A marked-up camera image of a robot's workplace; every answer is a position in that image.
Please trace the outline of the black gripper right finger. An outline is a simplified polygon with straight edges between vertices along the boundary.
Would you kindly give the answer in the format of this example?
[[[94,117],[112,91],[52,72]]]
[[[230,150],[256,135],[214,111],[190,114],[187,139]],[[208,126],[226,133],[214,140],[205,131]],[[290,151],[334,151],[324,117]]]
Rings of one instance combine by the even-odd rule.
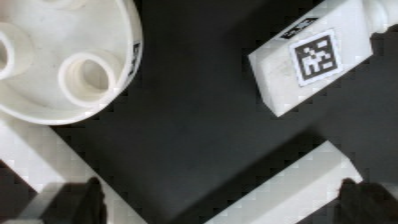
[[[336,224],[398,224],[398,184],[343,180]]]

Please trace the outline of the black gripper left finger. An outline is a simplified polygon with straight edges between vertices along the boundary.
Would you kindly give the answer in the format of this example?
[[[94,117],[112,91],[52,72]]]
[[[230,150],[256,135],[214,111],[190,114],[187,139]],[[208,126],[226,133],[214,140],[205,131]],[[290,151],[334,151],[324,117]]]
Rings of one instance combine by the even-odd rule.
[[[62,187],[55,224],[107,224],[105,193],[96,178]]]

